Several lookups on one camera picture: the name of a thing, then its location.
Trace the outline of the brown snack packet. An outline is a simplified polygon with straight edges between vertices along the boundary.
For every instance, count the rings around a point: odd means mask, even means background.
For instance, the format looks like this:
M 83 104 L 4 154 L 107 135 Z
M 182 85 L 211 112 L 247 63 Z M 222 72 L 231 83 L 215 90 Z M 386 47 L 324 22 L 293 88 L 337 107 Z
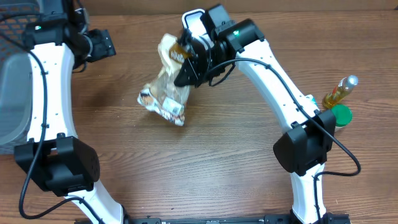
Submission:
M 162 68 L 157 78 L 144 85 L 137 102 L 175 125 L 183 126 L 190 87 L 177 87 L 174 80 L 190 54 L 177 43 L 177 37 L 170 34 L 162 37 L 158 53 Z

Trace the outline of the yellow bottle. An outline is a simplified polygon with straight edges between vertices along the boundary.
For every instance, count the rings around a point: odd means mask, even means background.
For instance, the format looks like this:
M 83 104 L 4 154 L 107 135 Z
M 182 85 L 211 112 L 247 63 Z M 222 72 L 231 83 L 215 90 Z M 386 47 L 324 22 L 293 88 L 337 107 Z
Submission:
M 331 92 L 325 95 L 322 105 L 326 109 L 332 109 L 332 107 L 337 105 L 343 98 L 348 96 L 354 90 L 358 82 L 359 79 L 355 75 L 344 77 Z

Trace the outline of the green lid jar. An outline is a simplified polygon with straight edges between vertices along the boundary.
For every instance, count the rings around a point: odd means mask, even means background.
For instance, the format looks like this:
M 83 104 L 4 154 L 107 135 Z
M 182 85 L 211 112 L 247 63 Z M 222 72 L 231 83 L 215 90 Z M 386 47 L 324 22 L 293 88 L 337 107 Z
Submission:
M 345 105 L 336 105 L 331 110 L 336 118 L 335 131 L 346 127 L 353 119 L 352 111 Z

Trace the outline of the teal tissue pack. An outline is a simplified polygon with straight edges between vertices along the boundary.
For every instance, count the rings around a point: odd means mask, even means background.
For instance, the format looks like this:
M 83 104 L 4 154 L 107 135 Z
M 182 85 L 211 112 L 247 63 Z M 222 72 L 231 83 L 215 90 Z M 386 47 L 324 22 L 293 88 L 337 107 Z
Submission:
M 306 98 L 308 98 L 314 105 L 318 106 L 317 101 L 313 95 L 307 95 Z

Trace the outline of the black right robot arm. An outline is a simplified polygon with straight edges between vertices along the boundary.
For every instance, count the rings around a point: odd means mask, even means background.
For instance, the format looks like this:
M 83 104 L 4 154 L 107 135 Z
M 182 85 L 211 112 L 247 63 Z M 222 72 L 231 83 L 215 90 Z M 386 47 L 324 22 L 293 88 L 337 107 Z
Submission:
M 320 111 L 295 86 L 254 21 L 236 22 L 218 4 L 184 13 L 182 25 L 178 42 L 190 57 L 175 85 L 216 86 L 232 70 L 243 72 L 270 106 L 282 131 L 273 151 L 292 182 L 290 221 L 327 223 L 330 217 L 323 204 L 322 173 L 334 140 L 334 114 Z

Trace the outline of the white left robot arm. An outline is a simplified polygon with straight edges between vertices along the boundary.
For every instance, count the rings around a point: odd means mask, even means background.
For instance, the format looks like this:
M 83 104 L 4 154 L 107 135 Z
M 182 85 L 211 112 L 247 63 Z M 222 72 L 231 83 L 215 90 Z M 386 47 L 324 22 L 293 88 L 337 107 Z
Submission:
M 100 181 L 96 151 L 79 140 L 72 116 L 74 70 L 115 55 L 106 30 L 89 30 L 80 1 L 44 1 L 22 35 L 32 72 L 30 127 L 14 158 L 30 182 L 73 202 L 88 223 L 129 223 L 125 208 Z

